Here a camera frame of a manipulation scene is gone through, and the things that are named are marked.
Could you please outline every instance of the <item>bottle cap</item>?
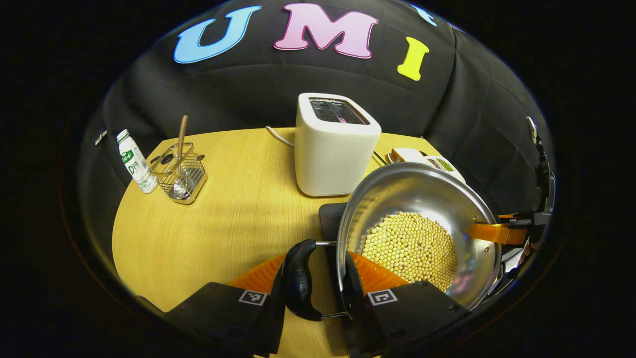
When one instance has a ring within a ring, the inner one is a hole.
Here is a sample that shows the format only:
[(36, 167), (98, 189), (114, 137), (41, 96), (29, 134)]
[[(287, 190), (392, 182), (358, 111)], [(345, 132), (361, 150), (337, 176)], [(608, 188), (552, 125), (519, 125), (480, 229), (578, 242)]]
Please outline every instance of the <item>bottle cap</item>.
[(128, 129), (124, 129), (119, 134), (117, 134), (117, 144), (121, 143), (121, 141), (126, 138), (128, 138)]

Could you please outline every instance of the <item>bowl of grains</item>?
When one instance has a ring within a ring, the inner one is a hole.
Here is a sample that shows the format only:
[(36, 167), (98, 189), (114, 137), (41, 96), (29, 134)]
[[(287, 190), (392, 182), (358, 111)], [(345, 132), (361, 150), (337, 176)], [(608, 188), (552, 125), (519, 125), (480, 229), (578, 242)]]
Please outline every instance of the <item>bowl of grains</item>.
[(496, 223), (483, 200), (444, 171), (397, 162), (370, 173), (351, 194), (337, 243), (340, 290), (348, 251), (408, 283), (428, 281), (472, 310), (495, 283), (501, 244), (471, 237)]

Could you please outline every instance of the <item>yellow letter i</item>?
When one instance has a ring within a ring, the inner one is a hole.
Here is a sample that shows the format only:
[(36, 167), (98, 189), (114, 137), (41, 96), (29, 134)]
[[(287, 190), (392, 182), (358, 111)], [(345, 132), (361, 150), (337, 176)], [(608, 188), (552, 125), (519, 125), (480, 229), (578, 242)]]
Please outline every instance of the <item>yellow letter i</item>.
[(422, 77), (420, 75), (420, 66), (422, 65), (424, 54), (428, 53), (429, 48), (426, 47), (425, 44), (408, 36), (406, 37), (406, 42), (408, 42), (406, 58), (404, 59), (404, 63), (397, 67), (397, 71), (414, 81), (419, 81)]

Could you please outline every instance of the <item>white toaster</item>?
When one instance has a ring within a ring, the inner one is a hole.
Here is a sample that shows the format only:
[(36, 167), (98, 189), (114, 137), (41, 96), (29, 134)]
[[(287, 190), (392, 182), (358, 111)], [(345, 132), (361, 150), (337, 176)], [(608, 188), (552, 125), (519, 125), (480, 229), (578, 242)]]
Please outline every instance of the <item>white toaster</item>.
[(351, 194), (362, 180), (382, 129), (347, 97), (298, 96), (294, 163), (298, 187), (309, 196)]

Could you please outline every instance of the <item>white cable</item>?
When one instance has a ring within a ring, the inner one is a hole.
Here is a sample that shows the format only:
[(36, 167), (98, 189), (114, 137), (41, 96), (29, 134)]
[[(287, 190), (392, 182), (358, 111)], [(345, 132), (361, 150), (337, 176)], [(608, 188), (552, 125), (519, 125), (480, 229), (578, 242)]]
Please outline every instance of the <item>white cable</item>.
[(290, 143), (287, 140), (285, 140), (285, 138), (281, 137), (278, 135), (278, 133), (274, 132), (274, 130), (268, 125), (265, 128), (267, 128), (272, 134), (273, 136), (275, 136), (276, 138), (278, 138), (281, 142), (291, 145), (292, 147), (294, 146), (294, 143)]

